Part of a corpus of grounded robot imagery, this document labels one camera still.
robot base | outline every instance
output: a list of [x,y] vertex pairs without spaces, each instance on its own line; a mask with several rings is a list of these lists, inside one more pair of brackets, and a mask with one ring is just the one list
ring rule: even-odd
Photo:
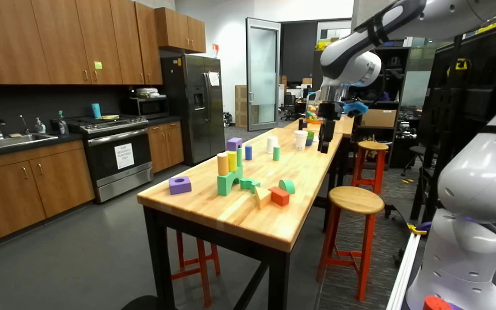
[[438,209],[422,266],[406,301],[421,310],[427,296],[438,296],[464,310],[496,309],[496,235],[479,224]]

blue cup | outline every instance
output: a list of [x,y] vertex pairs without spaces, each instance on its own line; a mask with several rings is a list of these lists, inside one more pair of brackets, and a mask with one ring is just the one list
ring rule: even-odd
[[101,107],[99,106],[98,103],[92,103],[91,104],[91,110],[93,110],[94,118],[100,118],[101,117]]

butcher block tabletop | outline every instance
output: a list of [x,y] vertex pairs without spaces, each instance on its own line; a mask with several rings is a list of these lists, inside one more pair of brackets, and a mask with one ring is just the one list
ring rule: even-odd
[[[286,206],[270,202],[259,209],[256,196],[240,189],[240,184],[234,184],[228,196],[219,196],[216,157],[175,176],[189,177],[191,192],[171,195],[166,180],[140,192],[137,200],[144,206],[290,252],[342,139],[342,134],[335,133],[327,154],[317,151],[317,143],[296,151],[294,131],[275,128],[242,145],[244,178],[259,181],[266,189],[278,186],[281,179],[293,180],[295,194],[290,195]],[[268,136],[278,137],[279,161],[266,152]],[[252,145],[252,161],[245,159],[245,145]]]
[[[298,129],[298,120],[284,126],[284,128],[288,129]],[[319,132],[321,130],[321,124],[307,124],[307,130]],[[347,117],[345,114],[336,121],[336,125],[334,126],[334,133],[341,133],[345,137],[351,137],[353,130],[353,118]]]

stainless steel refrigerator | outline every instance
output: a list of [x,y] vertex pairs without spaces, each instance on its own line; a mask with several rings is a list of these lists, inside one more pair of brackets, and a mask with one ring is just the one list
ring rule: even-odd
[[180,55],[162,58],[170,114],[181,116],[185,164],[195,165],[225,150],[219,59]]

purple cube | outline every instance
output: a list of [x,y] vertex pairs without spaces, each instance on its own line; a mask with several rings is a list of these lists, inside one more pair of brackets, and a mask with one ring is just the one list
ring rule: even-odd
[[192,190],[189,177],[169,178],[168,182],[170,183],[170,194],[172,195]]
[[242,138],[231,138],[227,141],[227,151],[236,152],[239,147],[242,147]]

